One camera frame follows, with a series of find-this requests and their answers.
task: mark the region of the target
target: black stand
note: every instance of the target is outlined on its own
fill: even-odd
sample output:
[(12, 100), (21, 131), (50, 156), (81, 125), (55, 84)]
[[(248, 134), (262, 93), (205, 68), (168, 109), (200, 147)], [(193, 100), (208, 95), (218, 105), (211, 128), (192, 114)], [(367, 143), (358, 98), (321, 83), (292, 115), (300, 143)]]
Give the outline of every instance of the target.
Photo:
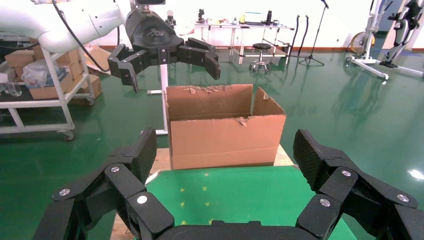
[[(324, 10), (322, 10), (321, 21), (319, 21), (319, 26), (318, 26), (318, 30), (316, 31), (316, 36), (315, 36), (315, 41), (313, 42), (312, 51), (310, 52), (309, 56), (306, 56), (304, 60), (299, 62), (300, 65), (304, 65), (304, 66), (307, 66), (307, 67), (322, 67), (322, 66), (325, 65), (324, 63), (316, 60), (312, 56), (312, 54), (314, 53), (315, 44), (317, 43), (318, 34), (320, 33), (321, 23), (323, 22), (323, 17), (324, 17), (324, 13), (326, 12), (326, 8), (327, 8), (327, 6), (324, 6)], [(319, 65), (311, 65), (311, 60), (314, 60)]]

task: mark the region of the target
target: metal shelf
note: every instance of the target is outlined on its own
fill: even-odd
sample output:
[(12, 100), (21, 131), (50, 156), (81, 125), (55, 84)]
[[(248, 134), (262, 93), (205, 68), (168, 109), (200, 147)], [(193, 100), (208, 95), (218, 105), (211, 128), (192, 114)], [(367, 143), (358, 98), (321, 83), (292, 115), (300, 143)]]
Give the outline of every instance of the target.
[[(89, 101), (94, 100), (93, 86), (89, 82), (89, 70), (86, 64), (86, 58), (84, 52), (79, 48), (79, 54), (81, 56), (82, 68), (84, 70), (82, 79), (73, 87), (69, 93), (64, 93), (58, 75), (55, 71), (53, 61), (59, 58), (63, 53), (50, 54), (47, 50), (41, 46), (44, 54), (45, 61), (47, 63), (51, 78), (53, 80), (54, 87), (58, 95), (58, 99), (54, 100), (28, 100), (28, 101), (2, 101), (0, 102), (0, 109), (8, 109), (13, 121), (16, 126), (5, 126), (0, 127), (0, 134), (15, 134), (15, 133), (28, 133), (28, 132), (46, 132), (56, 131), (63, 133), (67, 136), (68, 140), (74, 137), (72, 130), (75, 128), (74, 122), (72, 121), (71, 113), (69, 112), (68, 103), (71, 99), (87, 99)], [(77, 93), (81, 86), (87, 83), (89, 93)], [(66, 118), (66, 123), (57, 124), (41, 124), (41, 125), (24, 125), (21, 117), (19, 116), (16, 109), (23, 108), (49, 108), (49, 107), (61, 107), (63, 114)]]

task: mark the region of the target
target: stool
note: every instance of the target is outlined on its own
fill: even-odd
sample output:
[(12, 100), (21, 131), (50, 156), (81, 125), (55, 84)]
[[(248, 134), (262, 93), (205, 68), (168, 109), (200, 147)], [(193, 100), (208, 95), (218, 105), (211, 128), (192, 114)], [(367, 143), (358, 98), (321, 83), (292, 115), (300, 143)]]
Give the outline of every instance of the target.
[(249, 65), (249, 70), (254, 73), (256, 72), (256, 70), (259, 70), (263, 66), (263, 68), (265, 69), (265, 74), (267, 74), (271, 70), (271, 65), (268, 61), (262, 59), (262, 55), (264, 50), (271, 48), (271, 45), (267, 43), (255, 43), (253, 44), (253, 48), (260, 50), (259, 59), (251, 62), (251, 64)]

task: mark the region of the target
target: white exercise machine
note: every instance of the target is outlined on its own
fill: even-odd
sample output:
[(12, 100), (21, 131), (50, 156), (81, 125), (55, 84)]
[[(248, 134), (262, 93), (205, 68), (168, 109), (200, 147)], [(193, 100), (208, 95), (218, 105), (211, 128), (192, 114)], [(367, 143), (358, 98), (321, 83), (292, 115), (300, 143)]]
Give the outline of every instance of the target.
[(417, 71), (403, 66), (397, 66), (393, 63), (393, 60), (395, 60), (400, 55), (402, 50), (405, 49), (415, 30), (420, 27), (418, 21), (420, 20), (420, 17), (423, 14), (424, 0), (408, 0), (401, 12), (398, 12), (397, 14), (393, 13), (392, 16), (389, 17), (389, 20), (396, 21), (394, 25), (394, 30), (396, 30), (394, 47), (392, 47), (388, 51), (382, 61), (379, 61), (377, 59), (373, 59), (370, 56), (370, 50), (373, 43), (374, 34), (377, 33), (379, 30), (379, 24), (382, 19), (382, 16), (386, 12), (388, 7), (392, 4), (392, 2), (390, 2), (389, 4), (385, 2), (382, 5), (382, 2), (382, 0), (377, 0), (374, 5), (374, 0), (372, 1), (371, 9), (374, 9), (374, 13), (371, 13), (370, 10), (365, 34), (363, 35), (360, 41), (360, 44), (363, 45), (363, 50), (360, 52), (360, 54), (358, 54), (358, 56), (348, 57), (346, 59), (346, 62), (352, 62), (376, 74), (384, 80), (388, 80), (389, 75), (369, 65), (379, 64), (387, 68), (399, 70), (400, 72), (403, 72), (405, 74), (424, 78), (424, 72), (422, 71)]

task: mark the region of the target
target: white robotic arm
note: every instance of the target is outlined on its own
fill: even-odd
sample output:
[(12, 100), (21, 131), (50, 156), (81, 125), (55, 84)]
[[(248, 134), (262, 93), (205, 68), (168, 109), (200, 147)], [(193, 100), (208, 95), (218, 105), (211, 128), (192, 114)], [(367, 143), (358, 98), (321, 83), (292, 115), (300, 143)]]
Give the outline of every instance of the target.
[[(66, 22), (82, 44), (106, 36), (125, 24), (131, 12), (129, 0), (75, 0), (58, 3)], [(38, 39), (51, 53), (78, 47), (53, 4), (30, 0), (0, 0), (0, 31)]]

